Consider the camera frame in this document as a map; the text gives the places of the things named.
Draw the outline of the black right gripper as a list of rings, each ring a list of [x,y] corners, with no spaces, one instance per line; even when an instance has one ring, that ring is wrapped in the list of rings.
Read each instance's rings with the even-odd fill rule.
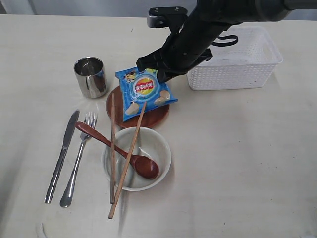
[[[156,69],[159,83],[166,83],[211,58],[211,42],[212,38],[200,34],[170,35],[161,48],[138,58],[136,66],[139,71]]]

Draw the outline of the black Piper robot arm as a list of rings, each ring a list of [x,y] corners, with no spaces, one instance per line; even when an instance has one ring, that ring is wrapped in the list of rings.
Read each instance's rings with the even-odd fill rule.
[[[231,26],[277,22],[293,10],[316,7],[315,0],[199,0],[191,13],[180,6],[153,7],[149,27],[168,27],[170,35],[161,48],[138,58],[136,66],[157,70],[159,82],[165,83],[211,59],[209,46]]]

